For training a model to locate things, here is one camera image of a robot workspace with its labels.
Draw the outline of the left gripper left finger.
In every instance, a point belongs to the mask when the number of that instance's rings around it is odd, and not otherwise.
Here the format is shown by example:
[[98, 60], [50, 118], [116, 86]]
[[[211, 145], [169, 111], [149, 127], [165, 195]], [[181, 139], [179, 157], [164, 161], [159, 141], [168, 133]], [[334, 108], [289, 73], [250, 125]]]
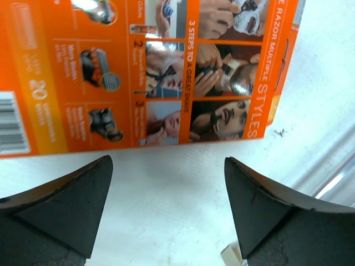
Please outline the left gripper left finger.
[[84, 265], [92, 255], [113, 161], [1, 198], [1, 265]]

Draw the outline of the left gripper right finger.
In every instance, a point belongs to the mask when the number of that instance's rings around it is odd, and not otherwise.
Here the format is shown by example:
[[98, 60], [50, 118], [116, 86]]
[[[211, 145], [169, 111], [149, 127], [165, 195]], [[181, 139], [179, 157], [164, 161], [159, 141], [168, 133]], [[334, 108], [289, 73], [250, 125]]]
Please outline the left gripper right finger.
[[241, 256], [249, 265], [353, 265], [354, 209], [267, 178], [235, 158], [225, 183]]

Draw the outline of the orange razor box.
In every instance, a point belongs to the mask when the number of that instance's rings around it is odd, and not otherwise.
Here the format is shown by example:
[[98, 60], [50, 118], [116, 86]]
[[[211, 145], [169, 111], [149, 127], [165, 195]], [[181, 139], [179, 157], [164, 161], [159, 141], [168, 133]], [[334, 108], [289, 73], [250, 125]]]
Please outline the orange razor box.
[[1, 157], [261, 139], [304, 1], [2, 1]]

